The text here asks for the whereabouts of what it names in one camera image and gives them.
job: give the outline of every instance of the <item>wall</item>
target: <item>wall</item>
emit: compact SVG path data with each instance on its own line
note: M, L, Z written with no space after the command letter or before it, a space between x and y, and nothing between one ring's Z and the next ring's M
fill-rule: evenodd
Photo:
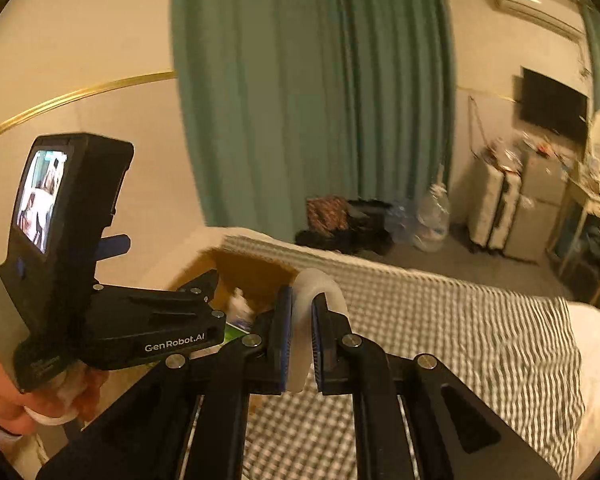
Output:
M143 277L204 225L185 146L176 80L122 88L73 102L0 136L0 264L27 153L40 134L89 131L133 143L116 215L105 235L126 233L131 250L98 263L104 283L141 286Z
M169 0L10 0L0 14L0 123L56 96L173 69Z
M556 0L573 12L572 0ZM590 78L580 74L590 70L586 40L580 46L540 25L502 12L495 0L448 0L456 48L457 84L456 130L449 182L452 219L464 222L471 205L469 182L474 157L470 149L470 126L474 149L484 142L473 117L468 116L468 97L477 103L488 142L528 132L547 133L518 119L512 102L518 97L522 66L554 78L579 92L591 95Z

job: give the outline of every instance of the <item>gingham blanket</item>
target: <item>gingham blanket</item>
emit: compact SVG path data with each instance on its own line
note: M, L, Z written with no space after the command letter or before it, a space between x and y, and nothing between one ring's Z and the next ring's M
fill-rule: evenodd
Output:
M245 237L227 238L222 248L330 274L355 332L387 353L437 356L561 478L571 479L584 403L580 352L564 300L336 261ZM265 397L248 421L243 474L249 480L356 478L350 397L323 397L312 374L300 394Z

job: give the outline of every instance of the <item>black tv screen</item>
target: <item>black tv screen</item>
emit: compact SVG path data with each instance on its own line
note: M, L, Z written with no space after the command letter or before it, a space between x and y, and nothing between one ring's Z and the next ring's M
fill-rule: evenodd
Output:
M520 118L565 136L587 142L587 97L528 68L523 68Z

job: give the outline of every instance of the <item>white suitcase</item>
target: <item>white suitcase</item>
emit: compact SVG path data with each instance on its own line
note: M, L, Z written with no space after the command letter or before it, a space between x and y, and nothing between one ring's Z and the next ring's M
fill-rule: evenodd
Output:
M471 241L483 248L504 248L520 198L520 176L503 172L480 158L474 169L474 204L469 213Z

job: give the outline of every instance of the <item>bag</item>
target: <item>bag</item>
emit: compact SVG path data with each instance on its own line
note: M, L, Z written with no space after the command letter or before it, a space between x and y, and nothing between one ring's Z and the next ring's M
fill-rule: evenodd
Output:
M307 199L306 219L309 229L326 237L331 237L332 231L345 231L349 228L347 209L347 201L339 196Z

